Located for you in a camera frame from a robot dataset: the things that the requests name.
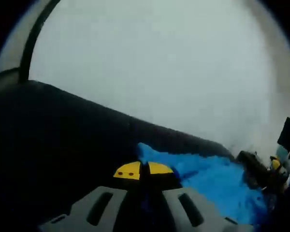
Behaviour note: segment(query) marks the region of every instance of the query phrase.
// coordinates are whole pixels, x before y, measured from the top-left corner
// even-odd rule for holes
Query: blue tarp
[[[241,224],[259,224],[267,215],[260,189],[250,189],[242,166],[228,158],[198,154],[174,155],[139,143],[139,159],[165,164],[175,170],[183,187],[192,187],[215,203],[223,217]]]

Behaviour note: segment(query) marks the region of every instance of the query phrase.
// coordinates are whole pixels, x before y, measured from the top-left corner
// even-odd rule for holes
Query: yellow marking
[[[148,162],[150,174],[173,173],[172,169],[160,163]]]
[[[114,177],[139,180],[140,165],[141,163],[139,161],[125,164],[117,169],[117,171],[114,174]]]

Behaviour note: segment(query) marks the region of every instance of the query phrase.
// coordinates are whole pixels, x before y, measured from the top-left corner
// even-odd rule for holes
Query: gray plastic part
[[[97,200],[104,194],[113,194],[97,226],[87,222],[87,217]],[[97,187],[90,194],[72,205],[70,215],[60,215],[40,226],[45,232],[112,232],[121,203],[127,194],[126,190]]]
[[[179,197],[187,194],[200,212],[203,223],[193,227],[191,221],[182,206]],[[180,188],[163,191],[171,214],[174,218],[177,232],[250,232],[254,228],[251,225],[236,225],[223,218],[215,205],[192,188]]]

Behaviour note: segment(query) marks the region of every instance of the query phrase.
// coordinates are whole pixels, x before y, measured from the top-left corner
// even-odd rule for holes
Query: blue fabric
[[[138,144],[139,159],[171,167],[183,187],[192,187],[215,203],[223,217],[241,224],[259,224],[267,214],[260,189],[250,189],[243,181],[243,168],[228,158],[158,152],[146,144]]]

